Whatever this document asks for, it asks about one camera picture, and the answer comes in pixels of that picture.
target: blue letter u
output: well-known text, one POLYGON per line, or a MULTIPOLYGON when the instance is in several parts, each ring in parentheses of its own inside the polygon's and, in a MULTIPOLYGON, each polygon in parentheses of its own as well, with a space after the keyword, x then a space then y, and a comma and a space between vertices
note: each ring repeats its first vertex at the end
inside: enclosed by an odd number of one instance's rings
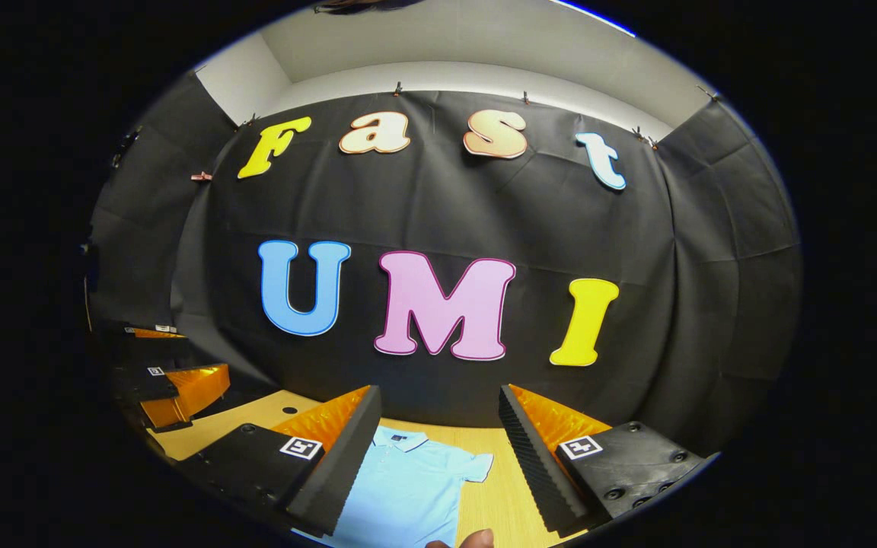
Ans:
POLYGON ((340 265, 351 257, 351 247, 340 242, 317 242, 310 256, 317 261, 317 300, 314 309, 299 312, 289 305, 289 263, 296 257, 296 245, 282 240, 263 242, 262 309, 273 325, 287 333, 317 336, 337 321, 340 301, 340 265))

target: table surface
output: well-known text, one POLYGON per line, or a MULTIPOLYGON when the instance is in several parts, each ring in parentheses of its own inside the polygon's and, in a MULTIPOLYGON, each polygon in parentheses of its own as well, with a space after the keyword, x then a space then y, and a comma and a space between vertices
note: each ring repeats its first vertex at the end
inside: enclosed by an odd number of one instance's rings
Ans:
MULTIPOLYGON (((243 423, 273 427, 293 417, 293 414, 284 413, 283 408, 291 406, 302 413, 320 403, 281 390, 246 405, 204 419, 195 419, 188 428, 160 434, 151 430, 148 432, 168 457, 182 460, 201 451, 206 445, 219 440, 243 423)), ((456 546, 467 535, 487 527, 492 528, 497 546, 549 547, 584 533, 579 531, 569 537, 560 537, 557 533, 547 531, 504 429, 436 426, 384 417, 381 425, 410 432, 424 432, 431 440, 455 445, 471 454, 488 452, 494 455, 493 467, 485 482, 466 482, 463 485, 456 546)))

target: light blue polo shirt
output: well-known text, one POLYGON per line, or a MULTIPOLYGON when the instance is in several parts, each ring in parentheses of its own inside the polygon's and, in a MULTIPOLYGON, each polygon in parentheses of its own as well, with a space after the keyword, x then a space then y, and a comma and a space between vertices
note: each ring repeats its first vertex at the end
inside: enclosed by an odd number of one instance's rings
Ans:
POLYGON ((454 546, 462 483, 484 482, 492 464, 491 454, 379 426, 333 537, 293 533, 334 548, 423 548, 433 540, 454 546))

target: shirt sleeve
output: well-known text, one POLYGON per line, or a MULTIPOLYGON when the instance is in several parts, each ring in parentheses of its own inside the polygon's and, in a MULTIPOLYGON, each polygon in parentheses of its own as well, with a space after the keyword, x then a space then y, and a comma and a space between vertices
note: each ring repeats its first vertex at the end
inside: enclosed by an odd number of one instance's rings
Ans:
POLYGON ((462 451, 461 457, 456 471, 463 479, 466 479, 467 482, 477 483, 486 481, 493 466, 493 455, 477 454, 473 456, 469 452, 462 451))

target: pink letter m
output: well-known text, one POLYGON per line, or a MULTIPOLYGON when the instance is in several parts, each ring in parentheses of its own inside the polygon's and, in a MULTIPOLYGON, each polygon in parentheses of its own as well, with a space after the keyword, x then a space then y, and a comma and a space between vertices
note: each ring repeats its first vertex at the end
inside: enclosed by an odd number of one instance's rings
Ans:
POLYGON ((412 354, 418 344, 410 337, 411 317, 429 354, 445 348, 462 320, 462 337, 452 355, 463 360, 491 361, 505 355, 499 340, 505 286, 516 267, 505 260, 474 260, 447 298, 432 264, 421 253, 390 252, 381 256, 387 272, 387 316, 375 348, 386 354, 412 354))

